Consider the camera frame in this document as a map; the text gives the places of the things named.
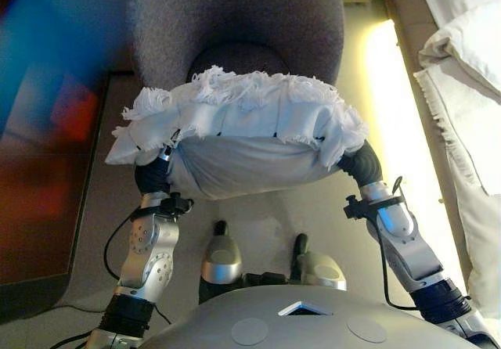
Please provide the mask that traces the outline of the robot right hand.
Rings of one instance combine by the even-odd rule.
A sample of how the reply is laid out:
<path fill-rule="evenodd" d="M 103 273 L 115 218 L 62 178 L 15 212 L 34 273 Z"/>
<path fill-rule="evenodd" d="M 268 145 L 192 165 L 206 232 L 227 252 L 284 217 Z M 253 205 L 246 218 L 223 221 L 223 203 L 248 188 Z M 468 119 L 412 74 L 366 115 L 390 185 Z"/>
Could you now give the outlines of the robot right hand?
<path fill-rule="evenodd" d="M 337 166 L 353 177 L 359 188 L 383 180 L 380 161 L 367 141 L 351 156 L 343 155 Z"/>

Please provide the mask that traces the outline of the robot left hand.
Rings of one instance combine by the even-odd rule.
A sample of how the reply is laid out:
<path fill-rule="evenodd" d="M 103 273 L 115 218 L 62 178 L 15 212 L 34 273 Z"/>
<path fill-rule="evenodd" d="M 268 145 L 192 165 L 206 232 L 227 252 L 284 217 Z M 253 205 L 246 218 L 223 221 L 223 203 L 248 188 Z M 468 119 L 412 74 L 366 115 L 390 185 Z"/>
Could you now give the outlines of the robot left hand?
<path fill-rule="evenodd" d="M 170 192 L 168 167 L 171 152 L 172 148 L 165 146 L 152 162 L 135 167 L 135 184 L 141 194 Z"/>

